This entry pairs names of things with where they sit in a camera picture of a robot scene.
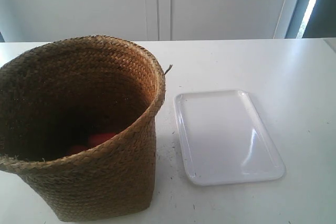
cabinet door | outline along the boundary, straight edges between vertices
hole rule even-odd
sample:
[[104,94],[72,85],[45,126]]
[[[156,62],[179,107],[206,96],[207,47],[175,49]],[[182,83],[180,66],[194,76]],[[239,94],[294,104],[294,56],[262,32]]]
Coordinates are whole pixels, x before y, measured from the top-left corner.
[[157,40],[156,0],[8,0],[23,41],[106,34]]
[[[170,12],[166,10],[168,1]],[[159,0],[160,38],[284,37],[295,3],[296,0]]]

white table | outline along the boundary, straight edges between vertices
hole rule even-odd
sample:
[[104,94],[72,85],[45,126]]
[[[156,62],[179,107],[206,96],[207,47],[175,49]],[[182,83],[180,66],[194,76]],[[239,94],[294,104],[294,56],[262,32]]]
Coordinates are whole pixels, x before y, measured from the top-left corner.
[[[0,43],[0,64],[43,43]],[[166,75],[156,117],[158,159],[151,207],[94,223],[335,223],[336,53],[323,39],[140,42]],[[243,89],[286,165],[273,182],[200,187],[185,175],[173,98]],[[0,172],[0,223],[60,223],[17,176]]]

woven basket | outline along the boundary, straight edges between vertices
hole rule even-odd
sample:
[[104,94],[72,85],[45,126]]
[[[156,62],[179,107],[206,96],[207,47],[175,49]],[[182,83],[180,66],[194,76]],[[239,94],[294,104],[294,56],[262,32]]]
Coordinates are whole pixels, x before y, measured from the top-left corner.
[[[60,220],[150,205],[154,117],[165,95],[164,73],[150,52],[106,36],[46,44],[0,68],[0,90],[0,170],[20,176]],[[119,134],[65,156],[69,146],[104,132]]]

white tray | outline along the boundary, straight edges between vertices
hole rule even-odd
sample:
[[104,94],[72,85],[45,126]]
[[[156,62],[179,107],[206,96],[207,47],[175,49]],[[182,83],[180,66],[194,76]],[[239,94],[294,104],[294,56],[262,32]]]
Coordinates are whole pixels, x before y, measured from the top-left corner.
[[257,182],[285,173],[246,92],[180,94],[174,106],[184,167],[193,183]]

straw basket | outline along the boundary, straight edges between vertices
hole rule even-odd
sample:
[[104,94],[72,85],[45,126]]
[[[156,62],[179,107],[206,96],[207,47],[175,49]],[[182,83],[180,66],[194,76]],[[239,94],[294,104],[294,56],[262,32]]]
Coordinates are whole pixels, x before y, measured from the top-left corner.
[[[0,170],[20,176],[60,220],[97,220],[149,206],[154,117],[165,95],[164,73],[150,52],[107,36],[46,44],[3,66],[0,90]],[[119,134],[65,155],[104,132]]]

